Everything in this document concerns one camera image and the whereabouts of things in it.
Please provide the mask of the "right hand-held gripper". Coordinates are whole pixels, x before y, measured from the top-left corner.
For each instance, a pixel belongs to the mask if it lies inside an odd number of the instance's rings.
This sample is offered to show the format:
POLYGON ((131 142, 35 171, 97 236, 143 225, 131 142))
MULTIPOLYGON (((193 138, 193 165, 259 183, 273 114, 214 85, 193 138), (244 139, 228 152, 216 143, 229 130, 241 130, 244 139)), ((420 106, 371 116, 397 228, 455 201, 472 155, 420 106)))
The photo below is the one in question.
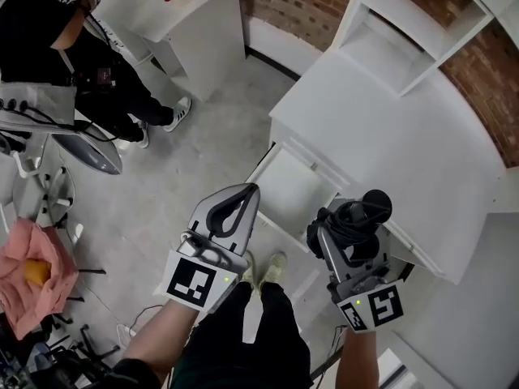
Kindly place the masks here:
POLYGON ((318 228, 317 237, 330 270, 328 291, 354 332, 375 331, 404 315, 400 296, 403 280, 392 269, 390 235, 386 228, 379 228, 377 257, 349 267, 331 233, 324 226, 318 228))

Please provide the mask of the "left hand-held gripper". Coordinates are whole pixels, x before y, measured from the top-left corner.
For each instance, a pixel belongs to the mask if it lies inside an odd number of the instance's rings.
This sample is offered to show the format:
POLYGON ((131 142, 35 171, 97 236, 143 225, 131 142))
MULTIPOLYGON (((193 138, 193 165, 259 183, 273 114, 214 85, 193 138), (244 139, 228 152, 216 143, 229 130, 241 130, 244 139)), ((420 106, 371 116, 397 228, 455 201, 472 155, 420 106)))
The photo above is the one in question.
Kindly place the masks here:
POLYGON ((164 295, 212 313, 248 268, 244 258, 260 204, 255 183, 229 186, 198 203, 164 271, 164 295))

